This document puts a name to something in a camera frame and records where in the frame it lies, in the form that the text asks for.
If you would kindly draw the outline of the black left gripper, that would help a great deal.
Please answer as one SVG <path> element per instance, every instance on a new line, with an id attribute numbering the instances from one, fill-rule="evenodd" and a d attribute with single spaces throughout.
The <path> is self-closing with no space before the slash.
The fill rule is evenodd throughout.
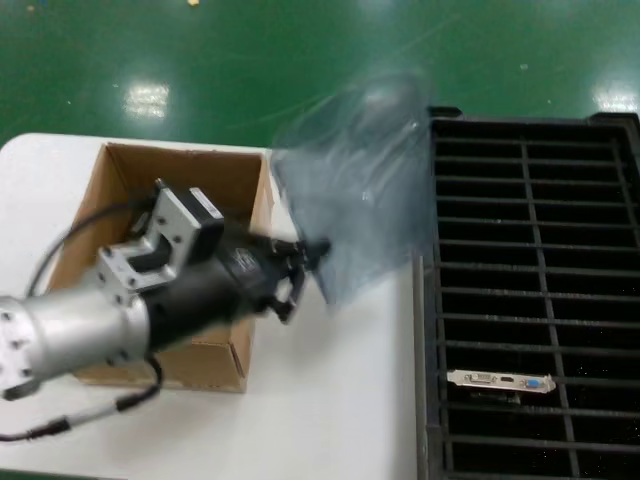
<path id="1" fill-rule="evenodd" d="M 246 234 L 221 244 L 213 256 L 144 293 L 149 350 L 164 350 L 213 327 L 228 327 L 268 307 L 282 324 L 295 312 L 306 281 L 331 250 L 328 239 L 286 241 Z M 289 291 L 276 295 L 281 259 L 294 269 Z"/>

